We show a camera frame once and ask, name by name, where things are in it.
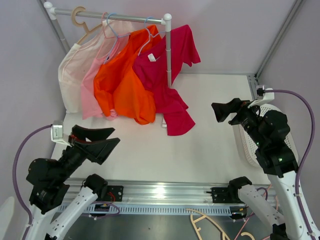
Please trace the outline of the pink t shirt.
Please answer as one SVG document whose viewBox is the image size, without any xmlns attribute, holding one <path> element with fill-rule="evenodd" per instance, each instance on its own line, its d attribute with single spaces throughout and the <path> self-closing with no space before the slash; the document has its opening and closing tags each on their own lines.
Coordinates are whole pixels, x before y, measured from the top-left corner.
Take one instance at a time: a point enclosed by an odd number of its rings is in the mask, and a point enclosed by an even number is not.
<svg viewBox="0 0 320 240">
<path fill-rule="evenodd" d="M 97 75 L 100 67 L 103 64 L 109 62 L 115 55 L 119 48 L 120 40 L 116 36 L 107 36 L 107 32 L 110 27 L 107 25 L 107 21 L 103 21 L 105 25 L 105 35 L 103 36 L 103 42 L 99 45 L 98 52 L 93 58 L 93 62 L 88 72 L 84 76 L 81 83 L 81 106 L 82 106 L 82 118 L 88 119 L 90 117 L 103 118 L 103 111 L 95 98 L 94 94 L 94 78 Z"/>
</svg>

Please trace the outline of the orange t shirt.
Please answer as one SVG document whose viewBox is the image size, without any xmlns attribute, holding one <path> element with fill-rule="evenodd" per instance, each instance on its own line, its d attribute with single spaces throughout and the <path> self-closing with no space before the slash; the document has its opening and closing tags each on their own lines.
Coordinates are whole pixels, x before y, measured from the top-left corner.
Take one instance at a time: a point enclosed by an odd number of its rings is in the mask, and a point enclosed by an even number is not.
<svg viewBox="0 0 320 240">
<path fill-rule="evenodd" d="M 156 25 L 132 32 L 124 48 L 109 62 L 103 64 L 93 80 L 94 96 L 106 117 L 111 110 L 117 115 L 134 119 L 140 125 L 156 119 L 154 95 L 146 90 L 133 70 L 138 54 L 161 41 Z"/>
</svg>

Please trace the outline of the cream white t shirt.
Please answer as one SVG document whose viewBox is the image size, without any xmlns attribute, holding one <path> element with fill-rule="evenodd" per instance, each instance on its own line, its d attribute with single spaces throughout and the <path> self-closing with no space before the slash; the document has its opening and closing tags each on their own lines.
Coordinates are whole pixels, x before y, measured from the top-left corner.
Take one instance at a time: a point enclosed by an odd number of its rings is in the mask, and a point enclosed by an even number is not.
<svg viewBox="0 0 320 240">
<path fill-rule="evenodd" d="M 110 30 L 107 31 L 108 37 L 115 37 L 112 30 L 121 36 L 135 30 L 129 21 L 109 20 L 106 23 L 110 27 Z M 88 42 L 82 45 L 75 43 L 58 67 L 58 83 L 67 113 L 82 113 L 81 84 L 103 42 L 101 29 Z M 116 55 L 126 45 L 128 37 L 121 37 L 119 40 Z"/>
</svg>

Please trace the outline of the pink wire hanger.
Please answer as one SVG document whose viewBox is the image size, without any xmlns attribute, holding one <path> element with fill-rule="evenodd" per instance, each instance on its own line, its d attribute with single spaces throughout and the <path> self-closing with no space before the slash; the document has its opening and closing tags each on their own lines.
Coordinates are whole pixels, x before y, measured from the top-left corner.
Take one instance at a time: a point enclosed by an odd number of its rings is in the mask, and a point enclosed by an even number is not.
<svg viewBox="0 0 320 240">
<path fill-rule="evenodd" d="M 107 12 L 104 12 L 101 16 L 101 32 L 104 35 L 104 38 L 106 39 L 106 33 L 105 33 L 105 25 L 104 25 L 104 19 L 105 19 L 105 15 L 107 14 Z"/>
</svg>

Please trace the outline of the beige wooden hanger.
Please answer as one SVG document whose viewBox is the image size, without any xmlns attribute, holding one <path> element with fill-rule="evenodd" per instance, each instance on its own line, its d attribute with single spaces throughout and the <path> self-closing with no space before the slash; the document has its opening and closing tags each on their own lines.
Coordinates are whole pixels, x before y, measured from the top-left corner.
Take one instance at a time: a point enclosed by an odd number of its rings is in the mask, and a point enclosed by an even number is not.
<svg viewBox="0 0 320 240">
<path fill-rule="evenodd" d="M 78 28 L 82 28 L 85 32 L 85 34 L 76 43 L 77 45 L 81 45 L 89 36 L 91 36 L 93 33 L 95 33 L 97 30 L 101 29 L 101 27 L 102 27 L 102 23 L 100 23 L 100 24 L 96 25 L 95 27 L 93 27 L 92 29 L 89 29 L 85 21 L 78 22 L 76 20 L 77 14 L 80 12 L 85 12 L 85 11 L 86 11 L 86 9 L 83 6 L 77 6 L 76 8 L 73 9 L 73 11 L 71 13 L 72 24 Z"/>
</svg>

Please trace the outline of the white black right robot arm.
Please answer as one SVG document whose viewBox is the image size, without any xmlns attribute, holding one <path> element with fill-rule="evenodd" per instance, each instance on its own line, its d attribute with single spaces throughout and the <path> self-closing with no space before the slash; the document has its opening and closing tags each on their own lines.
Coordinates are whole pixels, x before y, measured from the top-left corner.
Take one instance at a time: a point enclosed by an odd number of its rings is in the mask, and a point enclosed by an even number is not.
<svg viewBox="0 0 320 240">
<path fill-rule="evenodd" d="M 227 196 L 232 202 L 244 202 L 268 227 L 272 240 L 318 240 L 320 231 L 313 223 L 302 186 L 297 180 L 298 162 L 285 142 L 290 133 L 288 119 L 277 110 L 258 114 L 259 106 L 234 98 L 228 103 L 212 103 L 217 122 L 240 125 L 253 140 L 257 162 L 273 186 L 282 212 L 279 213 L 254 189 L 250 181 L 231 186 Z"/>
</svg>

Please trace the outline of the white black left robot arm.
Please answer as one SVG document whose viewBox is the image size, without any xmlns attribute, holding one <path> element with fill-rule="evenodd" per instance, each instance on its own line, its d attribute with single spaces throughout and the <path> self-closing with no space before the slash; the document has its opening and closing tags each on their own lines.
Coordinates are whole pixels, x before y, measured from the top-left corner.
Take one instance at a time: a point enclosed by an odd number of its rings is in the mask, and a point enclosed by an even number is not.
<svg viewBox="0 0 320 240">
<path fill-rule="evenodd" d="M 120 142 L 118 137 L 110 138 L 115 131 L 113 127 L 90 129 L 74 125 L 69 135 L 64 134 L 61 121 L 47 128 L 51 141 L 65 145 L 66 149 L 58 160 L 37 158 L 28 167 L 26 180 L 32 185 L 32 191 L 30 206 L 21 205 L 28 214 L 24 240 L 62 240 L 87 207 L 107 197 L 108 182 L 91 174 L 74 200 L 53 220 L 70 188 L 66 180 L 86 160 L 102 165 Z"/>
</svg>

